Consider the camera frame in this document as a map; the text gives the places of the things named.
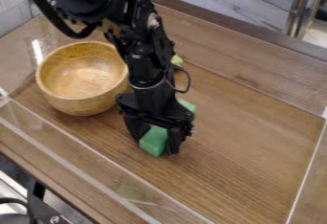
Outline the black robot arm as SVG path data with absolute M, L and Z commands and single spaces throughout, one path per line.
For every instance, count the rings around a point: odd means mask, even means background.
M 81 39 L 100 30 L 128 66 L 131 93 L 117 94 L 120 114 L 134 140 L 163 142 L 163 152 L 176 154 L 194 132 L 194 112 L 176 95 L 180 66 L 175 43 L 151 0 L 32 0 L 56 29 Z

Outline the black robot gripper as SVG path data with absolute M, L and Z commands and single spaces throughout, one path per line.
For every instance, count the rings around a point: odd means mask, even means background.
M 176 99 L 175 91 L 166 83 L 155 87 L 134 87 L 131 93 L 119 93 L 115 97 L 120 113 L 124 118 L 126 127 L 138 142 L 148 132 L 151 125 L 146 117 L 158 117 L 166 111 Z M 167 130 L 167 153 L 178 154 L 182 144 L 192 135 L 191 126 L 172 126 Z

